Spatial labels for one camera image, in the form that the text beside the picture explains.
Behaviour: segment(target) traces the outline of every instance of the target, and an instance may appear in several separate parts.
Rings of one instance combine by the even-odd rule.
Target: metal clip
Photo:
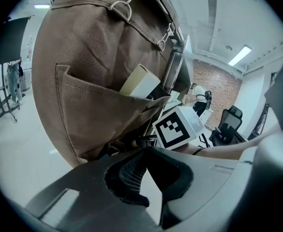
[[[166,40],[169,38],[169,36],[170,36],[172,33],[174,33],[174,31],[171,30],[170,26],[171,26],[171,23],[169,23],[169,28],[167,29],[167,32],[164,34],[164,36],[162,37],[162,39],[160,39],[160,40],[156,43],[156,45],[160,48],[160,45],[159,45],[159,44],[160,44],[161,42],[163,42],[163,48],[160,48],[160,49],[162,49],[162,50],[160,50],[161,52],[163,52],[164,49],[165,49]]]
[[[124,1],[117,1],[117,2],[114,2],[111,7],[109,8],[109,10],[113,10],[114,6],[118,3],[123,3],[125,6],[128,7],[129,9],[129,14],[128,14],[128,18],[127,18],[127,22],[131,19],[131,16],[132,16],[132,9],[131,9],[131,6],[129,5],[129,3],[131,2],[132,0],[127,0],[126,2]]]

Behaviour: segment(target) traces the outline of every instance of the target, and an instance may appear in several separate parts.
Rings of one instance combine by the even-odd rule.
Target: brown canvas bag
[[[37,35],[35,104],[71,166],[95,160],[105,144],[141,126],[169,98],[118,92],[137,64],[163,78],[172,48],[168,35],[177,26],[171,8],[165,7],[167,16],[157,0],[124,1],[55,0]]]

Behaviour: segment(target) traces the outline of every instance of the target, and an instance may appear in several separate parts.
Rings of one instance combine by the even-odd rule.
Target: black chair
[[[215,128],[209,140],[213,146],[228,145],[232,142],[236,131],[242,124],[242,111],[236,106],[224,109],[219,127]]]

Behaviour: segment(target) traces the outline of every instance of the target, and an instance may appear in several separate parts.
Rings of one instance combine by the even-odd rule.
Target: red brick wall
[[[193,67],[194,77],[192,82],[205,87],[212,93],[210,108],[213,110],[213,114],[206,125],[214,128],[220,123],[223,109],[228,109],[234,105],[242,81],[235,79],[228,72],[202,61],[194,60]],[[189,95],[187,103],[193,101],[194,98],[193,95]]]

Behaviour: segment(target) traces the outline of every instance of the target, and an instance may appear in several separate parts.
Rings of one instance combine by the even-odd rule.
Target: fluorescent light
[[[245,56],[247,56],[251,51],[252,51],[252,49],[250,47],[248,47],[247,45],[245,45],[241,49],[241,51],[228,64],[231,65],[231,66],[234,66],[240,60],[242,60]]]
[[[36,9],[48,9],[50,5],[48,4],[37,4],[34,6]]]

